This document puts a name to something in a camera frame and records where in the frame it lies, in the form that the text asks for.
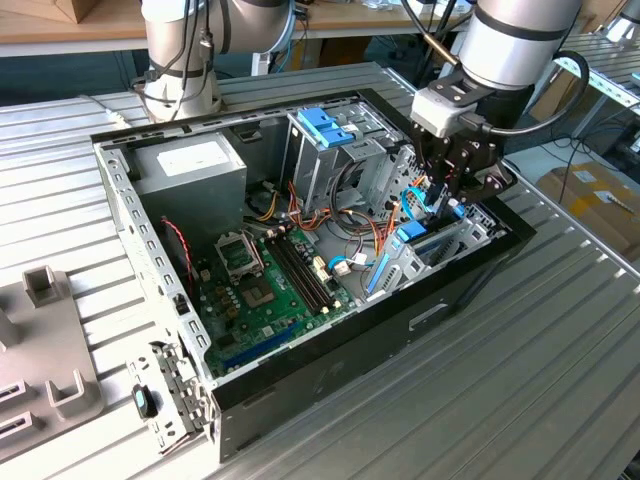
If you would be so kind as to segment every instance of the red cable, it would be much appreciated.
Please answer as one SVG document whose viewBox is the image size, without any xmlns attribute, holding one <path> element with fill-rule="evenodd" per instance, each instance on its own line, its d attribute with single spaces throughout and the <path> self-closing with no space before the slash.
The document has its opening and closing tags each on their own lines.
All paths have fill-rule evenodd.
<svg viewBox="0 0 640 480">
<path fill-rule="evenodd" d="M 187 241 L 184 239 L 184 236 L 182 235 L 182 232 L 180 231 L 180 229 L 176 227 L 173 223 L 171 223 L 166 218 L 161 219 L 161 221 L 165 225 L 168 225 L 171 228 L 171 230 L 175 232 L 175 234 L 178 236 L 178 240 L 180 240 L 180 243 L 182 244 L 182 249 L 184 250 L 184 255 L 187 259 L 187 277 L 189 278 L 189 295 L 193 295 L 193 286 L 191 284 L 191 254 L 189 253 L 189 247 L 187 246 Z"/>
</svg>

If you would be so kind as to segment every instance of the metal rack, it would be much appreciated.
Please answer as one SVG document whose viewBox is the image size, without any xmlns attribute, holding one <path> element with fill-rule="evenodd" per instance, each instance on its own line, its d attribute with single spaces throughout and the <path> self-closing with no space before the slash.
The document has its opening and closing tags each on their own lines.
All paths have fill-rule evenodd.
<svg viewBox="0 0 640 480">
<path fill-rule="evenodd" d="M 574 136 L 584 131 L 607 98 L 640 115 L 640 87 L 631 81 L 631 74 L 640 72 L 640 42 L 633 48 L 622 49 L 599 33 L 586 33 L 569 36 L 563 49 L 573 50 L 585 58 L 591 70 L 589 84 L 603 94 L 573 132 Z M 573 60 L 559 58 L 556 64 L 580 77 Z"/>
</svg>

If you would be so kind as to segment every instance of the metal table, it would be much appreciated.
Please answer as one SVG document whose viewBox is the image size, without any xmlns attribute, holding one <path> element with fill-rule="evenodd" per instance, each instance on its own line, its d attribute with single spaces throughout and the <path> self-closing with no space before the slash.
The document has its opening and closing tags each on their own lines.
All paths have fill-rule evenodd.
<svg viewBox="0 0 640 480">
<path fill-rule="evenodd" d="M 640 72 L 640 41 L 633 48 L 622 50 L 602 34 L 586 33 L 569 36 L 563 49 L 578 52 L 585 58 L 591 71 L 589 84 L 602 93 L 573 132 L 574 136 L 577 137 L 587 128 L 607 98 L 640 115 L 640 87 L 631 81 L 631 74 Z M 560 58 L 556 63 L 577 77 L 580 76 L 578 65 L 573 60 Z"/>
<path fill-rule="evenodd" d="M 361 64 L 221 82 L 231 108 L 371 87 L 407 114 L 410 87 Z M 127 94 L 101 97 L 147 122 Z M 1 478 L 615 478 L 640 447 L 640 276 L 522 183 L 503 195 L 538 230 L 461 316 L 213 473 L 203 437 L 168 458 L 143 428 L 124 360 L 154 337 L 72 99 L 0 109 L 0 281 L 69 272 L 108 407 L 0 466 Z"/>
</svg>

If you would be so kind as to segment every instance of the open computer tower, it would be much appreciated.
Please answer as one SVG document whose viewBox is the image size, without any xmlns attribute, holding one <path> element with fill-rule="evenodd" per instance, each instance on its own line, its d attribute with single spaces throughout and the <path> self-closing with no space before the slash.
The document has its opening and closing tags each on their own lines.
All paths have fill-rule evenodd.
<svg viewBox="0 0 640 480">
<path fill-rule="evenodd" d="M 133 398 L 220 461 L 464 308 L 535 231 L 499 199 L 434 218 L 412 125 L 371 90 L 93 137 L 158 328 Z"/>
</svg>

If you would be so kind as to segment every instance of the green circuit board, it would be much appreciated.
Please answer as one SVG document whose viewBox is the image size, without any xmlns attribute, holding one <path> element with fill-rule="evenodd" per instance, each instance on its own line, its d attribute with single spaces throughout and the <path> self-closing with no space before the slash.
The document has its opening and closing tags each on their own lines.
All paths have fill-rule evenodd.
<svg viewBox="0 0 640 480">
<path fill-rule="evenodd" d="M 317 253 L 304 233 L 293 230 L 286 239 L 301 256 L 305 255 L 308 263 L 305 268 L 313 272 L 308 259 Z M 260 277 L 245 275 L 232 284 L 214 252 L 208 260 L 211 279 L 201 283 L 200 318 L 212 340 L 205 360 L 216 376 L 341 318 L 355 307 L 349 293 L 334 280 L 333 288 L 323 286 L 332 302 L 328 312 L 313 314 L 269 252 L 264 239 L 258 239 L 255 245 L 265 266 Z M 256 305 L 256 298 L 264 303 Z"/>
</svg>

